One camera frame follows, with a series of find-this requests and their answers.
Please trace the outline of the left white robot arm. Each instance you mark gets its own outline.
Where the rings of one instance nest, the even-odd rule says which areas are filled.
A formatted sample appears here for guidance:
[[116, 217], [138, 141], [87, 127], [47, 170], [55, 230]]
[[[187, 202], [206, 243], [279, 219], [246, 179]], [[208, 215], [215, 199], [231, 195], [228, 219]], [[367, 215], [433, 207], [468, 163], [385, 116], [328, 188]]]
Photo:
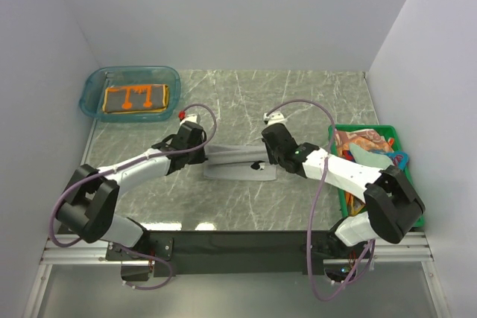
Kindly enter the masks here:
[[111, 241], [132, 259], [143, 259], [150, 250], [147, 230], [115, 213], [118, 199], [150, 179], [203, 163], [206, 140], [201, 125], [182, 121], [177, 133], [138, 156], [103, 168], [81, 165], [53, 208], [50, 239], [59, 247]]

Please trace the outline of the orange and grey towel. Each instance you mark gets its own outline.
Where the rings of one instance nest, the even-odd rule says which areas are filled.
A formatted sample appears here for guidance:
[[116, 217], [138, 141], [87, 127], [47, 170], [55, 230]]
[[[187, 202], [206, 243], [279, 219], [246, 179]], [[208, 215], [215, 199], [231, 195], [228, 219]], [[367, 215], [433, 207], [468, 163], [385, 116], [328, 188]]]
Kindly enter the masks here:
[[163, 112], [168, 102], [169, 87], [165, 84], [110, 86], [105, 90], [102, 110], [114, 115]]

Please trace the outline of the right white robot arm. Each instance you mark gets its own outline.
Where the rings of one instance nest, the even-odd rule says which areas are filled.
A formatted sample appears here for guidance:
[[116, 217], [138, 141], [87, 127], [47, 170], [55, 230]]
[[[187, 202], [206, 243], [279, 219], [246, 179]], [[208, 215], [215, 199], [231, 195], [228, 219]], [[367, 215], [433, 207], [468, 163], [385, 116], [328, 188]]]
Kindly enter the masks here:
[[328, 248], [337, 258], [346, 257], [355, 245], [377, 238], [400, 243], [425, 212], [413, 185], [396, 166], [380, 169], [360, 165], [314, 144], [298, 144], [281, 123], [267, 126], [262, 141], [272, 165], [332, 185], [365, 204], [364, 212], [348, 216], [330, 229]]

